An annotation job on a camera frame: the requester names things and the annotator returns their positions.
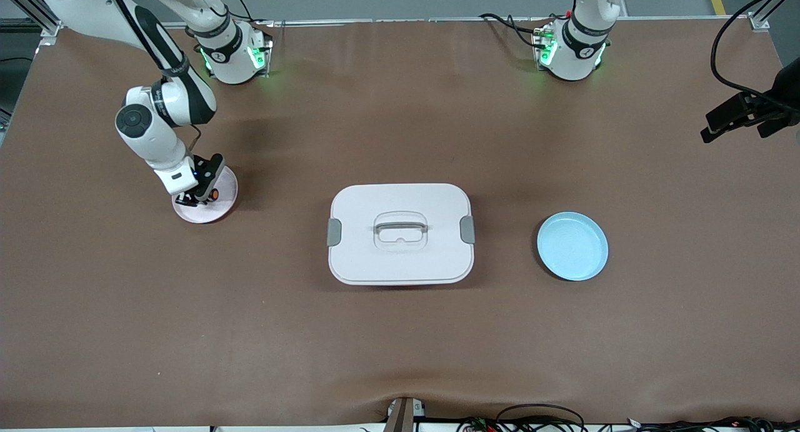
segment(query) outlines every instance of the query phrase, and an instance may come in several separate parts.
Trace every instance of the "black cable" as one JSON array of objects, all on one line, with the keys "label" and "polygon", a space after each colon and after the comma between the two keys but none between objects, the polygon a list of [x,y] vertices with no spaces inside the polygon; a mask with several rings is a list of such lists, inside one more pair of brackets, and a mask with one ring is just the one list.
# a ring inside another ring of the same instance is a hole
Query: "black cable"
[{"label": "black cable", "polygon": [[558,430],[561,430],[561,432],[566,432],[566,430],[562,427],[561,424],[551,424],[551,426],[555,427]]},{"label": "black cable", "polygon": [[[551,415],[534,415],[531,417],[523,417],[517,418],[514,420],[504,420],[506,423],[517,424],[525,424],[531,432],[537,432],[540,429],[543,429],[548,426],[556,427],[557,429],[563,430],[562,426],[568,426],[569,432],[574,432],[573,427],[577,427],[578,429],[582,430],[582,432],[586,432],[586,426],[582,423],[577,423],[576,421],[567,420],[564,418],[558,418]],[[531,429],[529,424],[540,424],[540,426],[534,427]]]},{"label": "black cable", "polygon": [[793,432],[800,429],[800,421],[793,423],[772,423],[765,418],[752,417],[728,417],[710,423],[688,423],[678,421],[668,424],[642,424],[637,432],[708,432],[708,430],[718,430],[717,427],[736,427],[747,429],[749,432],[775,432],[780,429],[782,432]]},{"label": "black cable", "polygon": [[[575,6],[577,6],[577,5],[578,5],[578,0],[572,0],[572,10],[569,11],[569,15],[574,14]],[[557,19],[567,19],[568,18],[566,15],[556,15],[555,13],[551,13],[551,15],[549,15],[549,17],[557,18]]]},{"label": "black cable", "polygon": [[147,51],[152,61],[155,62],[155,64],[158,66],[158,69],[164,69],[160,59],[158,59],[158,57],[152,50],[151,46],[149,45],[148,39],[146,39],[144,34],[142,33],[142,29],[138,27],[136,21],[134,20],[134,17],[131,16],[131,11],[128,10],[128,6],[125,5],[125,1],[114,0],[114,2],[117,2],[117,8],[119,8],[120,12],[122,13],[122,16],[125,17],[125,20],[128,22],[128,25],[131,26],[131,29],[134,31],[134,34],[136,35],[136,38],[138,38],[139,42],[142,43],[143,48],[145,48],[145,51]]},{"label": "black cable", "polygon": [[247,5],[247,4],[245,4],[245,1],[243,1],[243,0],[239,0],[239,3],[240,3],[240,4],[242,4],[242,7],[243,7],[243,8],[245,8],[245,13],[246,13],[246,15],[247,15],[247,18],[248,18],[249,20],[251,20],[251,22],[252,22],[252,21],[253,21],[253,16],[252,16],[252,15],[251,15],[251,13],[249,12],[248,5]]},{"label": "black cable", "polygon": [[244,0],[239,0],[239,3],[242,4],[242,7],[245,9],[246,16],[245,15],[237,15],[235,13],[231,13],[232,16],[236,16],[239,19],[247,19],[247,21],[249,23],[256,23],[258,21],[268,21],[268,19],[254,19],[253,16],[251,15],[251,13],[249,12],[248,5],[245,4],[245,1]]},{"label": "black cable", "polygon": [[32,62],[32,61],[34,61],[34,59],[32,59],[31,57],[11,57],[11,58],[8,58],[8,59],[0,59],[0,63],[10,62],[10,61],[29,61],[29,62]]},{"label": "black cable", "polygon": [[[769,3],[770,3],[770,2],[772,2],[772,1],[773,1],[773,0],[767,0],[767,1],[766,1],[764,4],[762,4],[762,5],[761,5],[761,7],[759,7],[759,8],[758,8],[758,10],[756,10],[756,11],[755,11],[755,13],[754,13],[754,14],[752,14],[752,15],[753,15],[753,16],[758,16],[758,14],[759,14],[759,13],[761,13],[761,11],[762,11],[764,8],[766,8],[766,6],[767,6],[767,5],[769,5]],[[767,13],[767,14],[764,16],[764,18],[766,19],[766,17],[768,17],[769,15],[771,15],[771,14],[772,14],[772,12],[773,12],[774,10],[775,10],[775,8],[772,8],[772,10],[770,10],[770,11],[769,11],[769,13]]]},{"label": "black cable", "polygon": [[[506,26],[507,28],[514,28],[514,26],[512,26],[511,23],[507,22],[505,19],[501,18],[500,16],[495,15],[494,13],[484,13],[483,15],[478,16],[478,18],[497,19],[497,21],[499,21],[500,24]],[[524,31],[524,33],[534,33],[534,30],[533,29],[529,29],[529,28],[520,28],[520,27],[517,26],[517,29],[519,29],[520,31]]]},{"label": "black cable", "polygon": [[509,22],[511,22],[511,27],[514,28],[514,31],[517,32],[517,36],[520,39],[522,39],[523,43],[527,44],[528,46],[531,46],[532,48],[537,48],[537,49],[544,49],[545,48],[545,46],[543,44],[534,44],[532,42],[529,42],[527,39],[525,39],[525,37],[523,36],[523,34],[520,32],[519,28],[517,27],[517,23],[514,22],[514,17],[509,15],[508,16],[508,20],[509,20]]},{"label": "black cable", "polygon": [[742,13],[745,13],[745,11],[748,10],[748,8],[751,8],[753,5],[758,4],[761,1],[763,0],[752,0],[751,2],[748,2],[747,5],[738,9],[736,13],[732,14],[731,18],[729,18],[728,21],[726,21],[725,24],[722,25],[722,28],[720,28],[720,30],[717,33],[717,36],[714,38],[714,44],[711,45],[711,72],[714,74],[714,77],[717,79],[717,81],[720,81],[722,84],[725,84],[728,87],[761,98],[764,101],[767,101],[770,104],[774,105],[775,107],[781,108],[785,112],[794,113],[795,115],[800,115],[800,108],[792,107],[791,105],[784,104],[783,102],[773,99],[772,96],[768,96],[752,88],[745,87],[744,85],[735,84],[734,82],[728,81],[728,79],[723,77],[717,70],[717,47],[719,46],[720,39],[723,38],[723,34],[725,33],[726,30],[728,30],[728,27],[731,27],[731,24],[734,22],[734,20],[736,20],[736,18],[739,15],[742,15]]},{"label": "black cable", "polygon": [[575,415],[575,417],[577,417],[578,420],[580,420],[580,424],[579,425],[581,427],[581,430],[583,432],[587,432],[586,431],[586,422],[583,420],[583,416],[581,416],[581,414],[579,414],[575,410],[569,409],[568,407],[556,406],[556,404],[539,404],[539,403],[517,404],[517,406],[506,407],[505,409],[500,410],[500,413],[498,413],[497,416],[494,417],[494,420],[495,421],[500,421],[500,417],[505,412],[509,412],[509,411],[515,410],[515,409],[525,409],[525,408],[546,408],[546,409],[556,409],[556,410],[562,410],[562,411],[565,411],[565,412],[569,412],[569,413]]},{"label": "black cable", "polygon": [[208,9],[211,10],[211,12],[214,13],[214,15],[217,15],[220,18],[225,18],[226,16],[228,16],[228,5],[225,5],[225,13],[221,14],[218,11],[214,10],[213,7],[211,7],[211,4],[208,3],[208,0],[203,0],[203,1],[206,2],[206,7],[208,7]]},{"label": "black cable", "polygon": [[782,5],[782,4],[783,4],[783,2],[786,2],[786,0],[781,0],[780,2],[778,2],[777,4],[775,4],[775,5],[774,5],[774,7],[772,7],[772,8],[771,8],[771,10],[769,10],[769,11],[766,13],[766,15],[764,15],[764,19],[768,18],[768,17],[769,17],[769,15],[772,15],[772,12],[773,12],[773,11],[775,11],[775,9],[777,9],[778,7],[780,7],[780,5]]},{"label": "black cable", "polygon": [[200,129],[196,125],[194,124],[189,124],[189,125],[191,125],[192,128],[194,128],[194,130],[197,131],[197,136],[195,136],[195,138],[192,139],[192,144],[189,145],[189,152],[192,152],[192,149],[194,148],[194,145],[197,144],[198,139],[200,139],[200,137],[203,136],[203,132],[200,132]]},{"label": "black cable", "polygon": [[480,15],[479,18],[497,19],[497,21],[499,21],[500,24],[506,26],[507,28],[512,28],[514,31],[516,31],[517,32],[517,36],[520,39],[522,39],[523,43],[527,44],[528,46],[531,46],[532,48],[537,48],[537,49],[544,49],[545,48],[542,44],[534,44],[531,41],[528,41],[527,39],[525,39],[525,37],[523,36],[522,33],[523,32],[524,33],[534,33],[534,30],[533,29],[529,29],[529,28],[521,28],[521,27],[519,27],[517,25],[517,22],[514,22],[514,16],[509,15],[508,19],[503,19],[500,16],[495,15],[494,13],[484,13],[483,15]]}]

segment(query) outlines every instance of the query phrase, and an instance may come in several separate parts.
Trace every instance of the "brown table cover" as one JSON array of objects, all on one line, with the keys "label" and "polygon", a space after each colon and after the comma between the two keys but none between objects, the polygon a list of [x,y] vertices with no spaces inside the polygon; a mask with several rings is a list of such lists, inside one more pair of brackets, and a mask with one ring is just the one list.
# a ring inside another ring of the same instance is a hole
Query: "brown table cover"
[{"label": "brown table cover", "polygon": [[[700,140],[734,93],[709,71],[721,24],[620,22],[576,83],[537,73],[496,23],[272,29],[269,78],[211,82],[195,152],[223,153],[241,192],[208,225],[175,215],[114,130],[152,62],[63,31],[0,153],[0,426],[376,421],[402,395],[429,415],[548,401],[588,421],[797,418],[800,147],[791,131]],[[778,68],[738,21],[720,70],[766,89]],[[332,198],[402,182],[466,191],[472,273],[336,281]],[[535,258],[564,210],[608,236],[591,281]]]}]

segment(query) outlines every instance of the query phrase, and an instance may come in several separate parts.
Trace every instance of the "wire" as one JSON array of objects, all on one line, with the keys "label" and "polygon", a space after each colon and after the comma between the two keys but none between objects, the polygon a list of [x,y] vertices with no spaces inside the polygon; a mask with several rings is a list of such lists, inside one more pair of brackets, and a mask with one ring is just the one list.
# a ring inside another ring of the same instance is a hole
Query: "wire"
[{"label": "wire", "polygon": [[189,145],[189,152],[192,152],[192,149],[194,149],[194,145],[197,144],[198,139],[200,139],[200,137],[203,136],[203,132],[201,132],[196,125],[194,124],[189,124],[189,125],[191,125],[192,128],[194,128],[194,130],[197,131],[197,136],[195,136],[195,138],[192,139],[192,144]]},{"label": "wire", "polygon": [[725,33],[726,30],[728,30],[729,27],[731,27],[731,24],[734,22],[734,20],[739,15],[742,15],[742,13],[745,13],[745,11],[748,10],[748,8],[751,8],[753,5],[758,4],[761,1],[763,1],[763,0],[752,0],[751,2],[748,2],[747,5],[745,5],[744,7],[740,8],[740,9],[738,9],[736,11],[736,13],[732,14],[731,18],[728,18],[728,21],[726,21],[725,24],[722,25],[722,28],[720,28],[720,30],[717,33],[717,36],[714,38],[714,44],[711,45],[711,72],[714,74],[714,77],[717,79],[717,81],[720,81],[722,84],[725,84],[725,85],[727,85],[727,86],[729,86],[731,88],[740,90],[740,91],[742,91],[744,93],[748,93],[749,95],[761,98],[764,101],[767,101],[770,104],[774,105],[775,107],[781,108],[782,110],[784,110],[784,111],[786,111],[788,113],[794,113],[795,115],[800,115],[800,108],[792,107],[791,105],[784,104],[783,102],[777,101],[776,99],[772,98],[771,96],[768,96],[768,95],[766,95],[764,93],[761,93],[761,92],[759,92],[757,90],[754,90],[754,89],[749,88],[749,87],[745,87],[744,85],[735,84],[734,82],[728,81],[728,79],[723,77],[719,73],[719,71],[717,70],[717,47],[719,46],[720,39],[723,38],[723,34]]},{"label": "wire", "polygon": [[[572,13],[575,12],[575,7],[577,5],[578,5],[578,0],[572,0],[572,10],[569,11],[569,15],[572,15]],[[551,15],[549,15],[549,17],[556,18],[556,19],[567,19],[568,18],[567,15],[556,15],[555,13],[551,13]]]},{"label": "wire", "polygon": [[211,3],[209,3],[208,0],[203,0],[203,2],[206,3],[206,7],[208,7],[208,9],[211,10],[211,12],[214,13],[214,15],[217,15],[220,18],[225,18],[226,16],[228,16],[228,5],[225,5],[225,13],[220,14],[216,10],[214,10],[213,7],[211,7]]},{"label": "wire", "polygon": [[668,424],[642,424],[637,432],[708,432],[708,430],[718,431],[717,427],[736,427],[747,429],[749,432],[775,432],[780,429],[783,432],[792,432],[800,428],[800,421],[794,423],[772,423],[765,418],[752,417],[728,417],[710,423],[688,423],[678,421]]},{"label": "wire", "polygon": [[9,59],[0,59],[0,63],[10,62],[10,61],[29,61],[29,62],[32,62],[32,61],[34,61],[34,59],[32,59],[31,57],[11,57]]},{"label": "wire", "polygon": [[509,15],[508,16],[508,20],[509,20],[509,22],[511,22],[511,27],[514,28],[514,31],[517,32],[517,36],[520,39],[522,39],[523,43],[527,44],[528,46],[531,46],[532,48],[537,48],[537,49],[544,49],[545,48],[545,46],[543,44],[534,44],[532,42],[529,42],[527,39],[525,39],[523,34],[520,32],[519,27],[517,27],[517,23],[514,22],[514,17]]},{"label": "wire", "polygon": [[[766,2],[765,2],[764,4],[762,4],[762,6],[761,6],[760,8],[758,8],[758,10],[756,10],[756,11],[755,11],[755,13],[754,13],[754,14],[752,14],[752,15],[753,15],[753,16],[757,16],[757,15],[758,15],[759,13],[761,13],[761,11],[762,11],[762,10],[763,10],[763,9],[764,9],[764,8],[765,8],[767,5],[769,5],[769,3],[770,3],[770,2],[772,2],[772,1],[773,1],[773,0],[768,0],[768,1],[766,1]],[[780,7],[780,5],[781,5],[781,4],[783,4],[783,2],[784,2],[784,1],[785,1],[785,0],[780,0],[780,2],[778,2],[777,4],[775,4],[774,6],[772,6],[772,8],[771,8],[771,9],[770,9],[770,10],[769,10],[769,11],[768,11],[768,12],[767,12],[765,15],[764,15],[764,19],[768,18],[768,17],[769,17],[769,15],[772,15],[772,12],[773,12],[773,11],[775,11],[775,9],[776,9],[776,8]]]},{"label": "wire", "polygon": [[[508,22],[508,21],[506,21],[505,19],[501,18],[500,16],[497,16],[497,15],[495,15],[494,13],[484,13],[483,15],[480,15],[480,16],[478,16],[478,18],[483,18],[483,19],[486,19],[486,18],[497,19],[497,21],[499,21],[499,22],[500,22],[500,24],[502,24],[502,25],[506,26],[507,28],[514,28],[514,26],[513,26],[513,25],[511,25],[511,23],[509,23],[509,22]],[[521,27],[518,27],[518,26],[517,26],[517,29],[519,29],[520,31],[524,31],[524,33],[534,33],[534,30],[533,30],[533,29],[529,29],[529,28],[521,28]]]},{"label": "wire", "polygon": [[244,8],[245,8],[245,13],[246,13],[246,15],[247,15],[247,18],[248,18],[249,20],[253,21],[253,16],[252,16],[252,15],[251,15],[251,13],[249,12],[248,5],[247,5],[247,4],[245,4],[245,1],[243,1],[243,0],[239,0],[239,3],[240,3],[240,4],[242,4],[242,7],[244,7]]},{"label": "wire", "polygon": [[247,19],[249,23],[257,23],[258,21],[268,21],[268,19],[254,19],[251,13],[249,12],[248,5],[245,4],[244,0],[239,0],[239,3],[242,4],[242,7],[245,9],[245,15],[237,15],[235,13],[231,13],[232,16],[236,16],[239,19]]},{"label": "wire", "polygon": [[124,0],[114,0],[114,2],[117,2],[117,8],[119,8],[120,12],[122,13],[122,16],[125,17],[125,20],[126,20],[126,22],[128,22],[128,25],[131,26],[131,29],[134,31],[134,34],[136,35],[136,38],[139,39],[139,42],[142,44],[142,47],[145,48],[145,51],[147,51],[147,53],[151,57],[152,61],[155,62],[155,64],[157,65],[157,67],[159,69],[163,69],[163,66],[161,64],[160,59],[158,59],[158,57],[155,55],[154,51],[152,50],[151,46],[149,45],[148,40],[145,38],[144,34],[142,33],[142,29],[140,29],[138,27],[138,25],[136,24],[136,20],[134,19],[134,17],[131,16],[131,11],[128,10],[128,6],[125,5],[125,1]]},{"label": "wire", "polygon": [[[583,416],[581,416],[581,414],[579,414],[575,410],[569,409],[568,407],[556,406],[556,404],[538,404],[538,403],[517,404],[517,406],[506,407],[505,409],[500,410],[500,413],[498,413],[497,416],[494,417],[494,420],[495,421],[500,421],[500,417],[505,412],[509,412],[509,411],[515,410],[515,409],[525,409],[525,408],[531,408],[531,407],[546,408],[546,409],[556,409],[556,410],[562,410],[562,411],[565,411],[565,412],[569,412],[569,413],[575,415],[575,417],[577,417],[577,419],[580,420],[580,424],[579,425],[581,427],[581,430],[583,432],[587,432],[586,431],[586,422],[583,420]],[[537,418],[537,417],[518,418],[517,421],[522,420],[522,419],[527,420],[529,418]],[[548,417],[548,416],[545,415],[545,416],[540,416],[538,418],[556,418],[556,417]],[[566,423],[566,424],[572,423],[572,421],[566,421],[566,420],[561,420],[561,421],[563,421],[563,423]]]},{"label": "wire", "polygon": [[516,31],[517,32],[517,36],[520,39],[522,39],[523,43],[527,44],[528,46],[531,46],[532,48],[537,48],[537,49],[544,49],[545,48],[542,44],[534,44],[531,41],[528,41],[527,39],[525,39],[525,37],[523,36],[522,33],[523,32],[524,33],[534,33],[534,30],[533,29],[529,29],[529,28],[521,28],[521,27],[519,27],[517,25],[517,23],[514,22],[514,16],[509,15],[508,19],[503,19],[500,16],[495,15],[494,13],[484,13],[483,15],[480,15],[480,18],[483,18],[483,19],[486,19],[486,18],[497,19],[497,21],[499,21],[500,24],[506,26],[507,28],[512,28],[514,31]]}]

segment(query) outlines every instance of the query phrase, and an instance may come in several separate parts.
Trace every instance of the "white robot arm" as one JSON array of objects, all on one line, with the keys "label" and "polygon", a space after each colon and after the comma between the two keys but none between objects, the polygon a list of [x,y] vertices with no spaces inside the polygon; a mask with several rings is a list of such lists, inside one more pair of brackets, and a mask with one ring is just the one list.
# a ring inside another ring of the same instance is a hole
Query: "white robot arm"
[{"label": "white robot arm", "polygon": [[555,19],[537,39],[538,64],[567,81],[579,81],[600,63],[606,38],[617,22],[619,0],[575,0],[568,18]]},{"label": "white robot arm", "polygon": [[268,70],[272,37],[234,19],[221,0],[158,0],[186,22],[209,70],[226,84],[242,84]]},{"label": "white robot arm", "polygon": [[217,110],[214,93],[189,63],[158,19],[132,0],[45,0],[78,33],[114,39],[151,56],[162,79],[151,87],[128,90],[117,113],[120,137],[145,159],[176,202],[205,205],[214,199],[214,183],[225,168],[215,154],[199,158],[186,150],[173,127],[205,124]]}]

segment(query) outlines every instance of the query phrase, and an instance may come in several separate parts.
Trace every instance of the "gray floor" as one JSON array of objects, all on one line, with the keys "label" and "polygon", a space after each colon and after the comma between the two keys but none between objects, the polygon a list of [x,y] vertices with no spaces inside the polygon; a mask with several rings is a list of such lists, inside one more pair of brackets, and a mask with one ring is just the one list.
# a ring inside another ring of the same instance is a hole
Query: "gray floor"
[{"label": "gray floor", "polygon": [[[178,21],[154,0],[136,0],[164,21]],[[709,0],[627,0],[631,15],[713,15]],[[563,13],[572,0],[246,0],[252,16],[264,19],[428,19],[498,13],[548,16]],[[237,0],[227,0],[242,13]]]},{"label": "gray floor", "polygon": [[[134,0],[163,22],[179,22],[171,10],[156,0]],[[749,0],[723,0],[733,13]],[[244,9],[238,0],[226,0],[235,13]],[[563,13],[572,0],[246,0],[252,16],[276,20],[313,19],[428,19],[475,17],[482,13],[548,16]],[[626,0],[631,16],[708,16],[711,0]],[[4,18],[20,16],[8,0],[0,0],[0,59],[32,56],[35,33],[1,33]],[[783,64],[800,57],[800,0],[788,0],[769,20],[771,35]],[[28,73],[28,62],[0,63],[0,108],[12,112]]]},{"label": "gray floor", "polygon": [[[728,14],[735,13],[751,0],[722,0]],[[800,58],[800,0],[786,0],[769,17],[769,35],[777,55],[787,65]]]}]

